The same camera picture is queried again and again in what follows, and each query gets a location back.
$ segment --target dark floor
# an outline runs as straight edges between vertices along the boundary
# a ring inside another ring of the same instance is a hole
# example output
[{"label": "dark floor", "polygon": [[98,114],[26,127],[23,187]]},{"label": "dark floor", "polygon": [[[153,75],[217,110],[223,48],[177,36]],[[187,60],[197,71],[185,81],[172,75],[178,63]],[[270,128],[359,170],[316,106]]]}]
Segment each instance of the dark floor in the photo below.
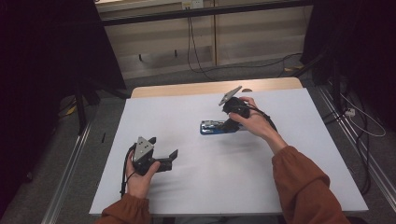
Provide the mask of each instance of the dark floor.
[{"label": "dark floor", "polygon": [[[244,63],[244,65],[263,65],[275,61]],[[298,64],[298,59],[286,61],[286,66],[296,64]],[[282,63],[278,63],[268,67],[224,68],[209,72],[207,75],[220,81],[278,77],[279,75],[286,77],[289,75],[288,73],[281,74],[281,71]],[[176,72],[157,77],[141,77],[126,80],[128,86],[126,92],[130,93],[135,87],[139,86],[207,81],[213,80],[208,79],[203,74],[193,73],[191,71]],[[321,90],[326,90],[328,87],[315,87],[311,81],[310,74],[301,77],[301,81],[308,88],[319,114],[323,117],[328,115],[331,110],[321,94]],[[91,208],[97,184],[105,168],[106,157],[111,149],[112,139],[118,128],[124,106],[124,101],[106,92],[99,92],[99,94],[102,97],[101,104],[99,106],[89,105],[86,107],[89,117],[93,118],[91,130],[85,141],[85,147],[80,151],[78,165],[72,172],[73,175],[64,200],[61,201],[60,209],[54,216],[53,222],[92,223],[96,220],[96,217],[90,216],[88,212]],[[332,120],[333,118],[334,116],[329,116],[325,121]],[[361,159],[354,148],[354,144],[346,137],[340,123],[336,121],[328,124],[329,133],[340,150],[358,187],[362,187],[365,180],[365,171]],[[370,123],[369,130],[373,133],[381,132],[372,122]],[[21,186],[14,201],[8,206],[8,210],[0,221],[0,224],[42,222],[49,208],[51,198],[63,176],[64,169],[69,162],[69,158],[73,154],[75,143],[78,140],[77,133],[78,116],[76,114],[59,120],[57,130],[48,144],[46,153],[42,155],[40,162],[33,170],[33,181]],[[366,143],[366,133],[362,139]],[[391,184],[394,185],[394,181],[396,180],[396,172],[393,167],[396,158],[396,150],[394,150],[396,147],[396,133],[387,130],[387,135],[384,137],[370,137],[369,145],[373,158],[388,176]],[[362,217],[371,224],[395,222],[396,213],[394,208],[389,204],[389,200],[391,201],[394,197],[387,199],[382,189],[373,179],[370,191],[364,195],[364,199],[370,210],[365,213],[352,214],[352,216]]]}]

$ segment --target white paper sheet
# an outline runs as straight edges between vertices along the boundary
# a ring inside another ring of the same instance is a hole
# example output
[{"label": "white paper sheet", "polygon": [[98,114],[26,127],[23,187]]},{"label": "white paper sheet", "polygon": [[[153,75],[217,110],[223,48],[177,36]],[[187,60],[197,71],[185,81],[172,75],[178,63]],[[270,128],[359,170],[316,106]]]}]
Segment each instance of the white paper sheet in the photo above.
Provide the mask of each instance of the white paper sheet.
[{"label": "white paper sheet", "polygon": [[[288,144],[313,160],[331,179],[344,211],[367,210],[343,159],[306,89],[239,92],[271,116]],[[154,158],[178,149],[173,170],[156,174],[148,198],[151,214],[255,215],[280,213],[272,152],[246,131],[200,135],[201,120],[227,119],[222,94],[127,100],[90,214],[120,198],[125,153],[138,136],[157,137]]]}]

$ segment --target gray surface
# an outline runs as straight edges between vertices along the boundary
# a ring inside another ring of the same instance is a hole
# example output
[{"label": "gray surface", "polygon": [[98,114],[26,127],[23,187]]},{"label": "gray surface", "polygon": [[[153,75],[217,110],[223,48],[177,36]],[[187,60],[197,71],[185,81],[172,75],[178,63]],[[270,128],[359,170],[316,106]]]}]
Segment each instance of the gray surface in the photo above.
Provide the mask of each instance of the gray surface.
[{"label": "gray surface", "polygon": [[[298,64],[297,59],[298,57],[287,60],[287,66]],[[258,65],[270,62],[244,63],[244,65]],[[277,77],[281,69],[282,63],[279,63],[262,68],[220,69],[207,74],[218,80],[253,79]],[[128,86],[127,92],[131,92],[137,86],[207,81],[210,80],[203,74],[185,71],[156,77],[136,78],[127,80],[126,84]],[[304,76],[302,82],[308,87],[319,113],[321,115],[328,114],[330,110],[324,104],[317,89],[313,87],[309,76]],[[96,185],[104,170],[106,157],[118,128],[124,105],[122,100],[114,98],[105,92],[100,92],[100,95],[103,98],[102,102],[98,107],[98,112],[86,146],[80,155],[78,167],[76,168],[57,223],[92,223],[95,221],[95,217],[90,216],[88,212],[96,192]],[[346,165],[354,171],[353,178],[358,186],[361,186],[363,170],[358,154],[336,122],[327,127]],[[41,222],[59,179],[62,176],[67,160],[70,157],[71,150],[76,143],[77,131],[78,117],[76,114],[59,121],[57,130],[52,136],[46,153],[43,154],[34,170],[34,181],[21,186],[17,196],[9,205],[7,212],[0,221],[0,224]],[[102,143],[104,133],[106,133],[106,138],[104,143]],[[392,180],[395,180],[396,177],[395,169],[392,166],[396,153],[394,150],[395,146],[395,132],[389,132],[384,138],[371,138],[372,153]],[[396,220],[395,212],[391,209],[375,182],[372,183],[372,189],[364,196],[364,199],[370,211],[354,214],[353,216],[363,217],[371,224],[393,223]]]}]

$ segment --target brown sleeve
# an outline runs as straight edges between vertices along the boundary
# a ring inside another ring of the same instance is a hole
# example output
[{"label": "brown sleeve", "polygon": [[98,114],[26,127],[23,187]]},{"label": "brown sleeve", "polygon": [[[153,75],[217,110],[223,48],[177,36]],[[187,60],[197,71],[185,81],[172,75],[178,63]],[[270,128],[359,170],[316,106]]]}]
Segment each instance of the brown sleeve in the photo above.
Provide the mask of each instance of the brown sleeve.
[{"label": "brown sleeve", "polygon": [[116,203],[103,210],[102,217],[95,223],[141,223],[149,224],[149,200],[138,199],[129,194],[124,194]]},{"label": "brown sleeve", "polygon": [[294,147],[272,159],[283,215],[288,223],[349,223],[329,189],[330,178]]}]

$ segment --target person's left hand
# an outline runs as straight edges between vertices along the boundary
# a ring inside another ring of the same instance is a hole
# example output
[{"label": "person's left hand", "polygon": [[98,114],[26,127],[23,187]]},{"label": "person's left hand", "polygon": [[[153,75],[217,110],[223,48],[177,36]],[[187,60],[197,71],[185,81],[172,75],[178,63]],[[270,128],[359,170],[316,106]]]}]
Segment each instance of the person's left hand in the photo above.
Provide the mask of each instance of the person's left hand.
[{"label": "person's left hand", "polygon": [[161,163],[156,161],[148,169],[145,175],[134,173],[134,166],[132,164],[132,157],[134,150],[129,153],[128,161],[126,163],[126,176],[132,175],[127,182],[127,193],[139,199],[145,199],[149,193],[149,184],[151,178],[160,168]]}]

